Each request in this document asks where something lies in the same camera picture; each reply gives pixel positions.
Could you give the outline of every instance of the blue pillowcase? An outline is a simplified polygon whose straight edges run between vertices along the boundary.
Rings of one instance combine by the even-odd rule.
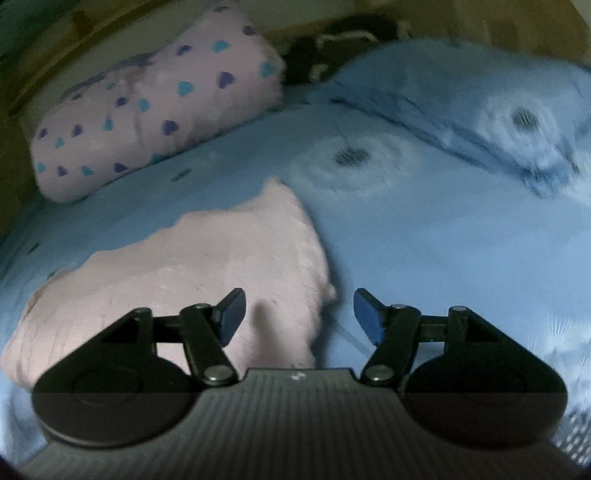
[[[569,182],[573,150],[591,134],[588,71],[467,42],[389,43],[307,100],[383,116],[448,153],[518,176],[540,196]]]

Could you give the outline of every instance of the black device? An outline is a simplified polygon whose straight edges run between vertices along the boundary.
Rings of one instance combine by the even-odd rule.
[[[251,369],[223,352],[246,312],[234,289],[178,316],[133,310],[49,369],[33,390],[48,446],[31,480],[556,479],[580,467],[548,441],[560,376],[467,307],[385,306],[355,316],[376,346],[349,369]],[[191,375],[159,358],[182,343]],[[413,370],[421,342],[442,355]]]

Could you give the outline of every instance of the mattress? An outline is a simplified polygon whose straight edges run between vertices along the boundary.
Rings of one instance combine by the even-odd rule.
[[[77,203],[38,198],[1,247],[0,346],[30,294],[56,272],[145,239],[188,211],[234,207],[277,176],[308,210],[339,294],[314,346],[320,367],[358,374],[371,355],[353,315],[360,287],[425,314],[469,306],[562,366],[587,355],[588,207],[535,197],[520,182],[445,154],[384,119],[345,105],[304,106],[301,91],[293,95],[282,111]],[[565,332],[575,331],[589,338],[567,340]],[[421,348],[417,364],[441,347]],[[570,410],[591,398],[577,381],[569,383]],[[29,393],[2,374],[0,406],[0,455],[18,465],[45,441]]]

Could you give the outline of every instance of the pillow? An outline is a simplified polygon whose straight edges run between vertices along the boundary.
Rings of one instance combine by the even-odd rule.
[[[572,154],[591,128],[591,76],[566,61],[422,39],[390,43],[345,66],[310,103],[344,102],[539,195],[576,171]]]
[[[219,4],[155,54],[81,84],[41,121],[31,157],[42,194],[70,202],[260,116],[281,102],[283,63]]]

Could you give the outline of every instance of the pink pillow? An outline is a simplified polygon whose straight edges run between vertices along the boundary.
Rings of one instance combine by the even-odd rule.
[[[219,4],[146,65],[99,76],[42,120],[31,142],[39,189],[70,202],[252,120],[281,102],[283,68],[246,17]]]

